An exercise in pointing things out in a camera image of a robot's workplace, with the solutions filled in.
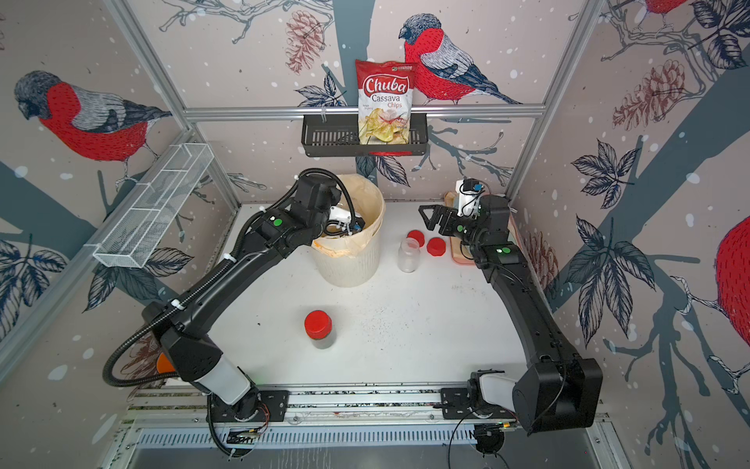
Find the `red jar lid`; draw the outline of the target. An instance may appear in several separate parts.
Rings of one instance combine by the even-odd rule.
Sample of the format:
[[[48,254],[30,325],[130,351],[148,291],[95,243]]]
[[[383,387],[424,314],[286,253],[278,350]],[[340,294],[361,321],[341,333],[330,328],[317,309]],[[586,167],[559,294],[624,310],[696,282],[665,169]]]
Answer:
[[[423,247],[425,245],[425,234],[423,234],[419,230],[412,230],[407,234],[408,238],[411,238],[412,240],[415,240],[419,247]]]
[[[427,242],[427,252],[433,257],[441,257],[445,255],[447,250],[446,242],[443,238],[431,238]]]

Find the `glass jar with tea leaves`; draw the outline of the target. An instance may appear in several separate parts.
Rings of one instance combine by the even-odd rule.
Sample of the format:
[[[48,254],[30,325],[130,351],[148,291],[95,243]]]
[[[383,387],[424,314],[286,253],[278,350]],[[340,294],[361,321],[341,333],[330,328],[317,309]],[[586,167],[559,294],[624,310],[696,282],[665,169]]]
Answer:
[[[411,274],[414,273],[420,263],[420,244],[414,238],[404,238],[398,249],[398,269]]]

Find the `red-lidded glass jar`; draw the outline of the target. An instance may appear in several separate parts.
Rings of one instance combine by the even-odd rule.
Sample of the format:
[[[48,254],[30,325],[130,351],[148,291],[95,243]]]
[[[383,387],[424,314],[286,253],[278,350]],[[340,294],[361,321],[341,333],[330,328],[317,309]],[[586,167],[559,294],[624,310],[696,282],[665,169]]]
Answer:
[[[316,310],[308,313],[304,321],[305,332],[318,349],[327,349],[336,339],[332,318],[324,311]]]

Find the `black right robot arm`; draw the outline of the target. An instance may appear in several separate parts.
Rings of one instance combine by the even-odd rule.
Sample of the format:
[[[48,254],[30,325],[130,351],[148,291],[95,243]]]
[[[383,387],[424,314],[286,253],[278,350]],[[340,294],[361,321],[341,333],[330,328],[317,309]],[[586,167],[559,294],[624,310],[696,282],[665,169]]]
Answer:
[[[498,294],[517,330],[527,369],[518,378],[478,371],[469,381],[475,410],[507,408],[529,434],[593,425],[603,384],[594,359],[584,359],[557,326],[536,287],[529,260],[510,240],[508,199],[483,195],[476,214],[422,205],[429,231],[458,238]]]

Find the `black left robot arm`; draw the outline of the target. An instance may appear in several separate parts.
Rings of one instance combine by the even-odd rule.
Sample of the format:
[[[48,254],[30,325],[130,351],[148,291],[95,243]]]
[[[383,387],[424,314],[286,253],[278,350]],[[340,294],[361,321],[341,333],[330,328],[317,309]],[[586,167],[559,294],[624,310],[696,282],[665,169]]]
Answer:
[[[168,304],[152,303],[144,310],[178,377],[228,406],[234,419],[254,416],[258,391],[210,339],[213,324],[261,275],[320,238],[332,207],[349,199],[334,173],[303,171],[286,195],[245,222],[232,250],[196,285]]]

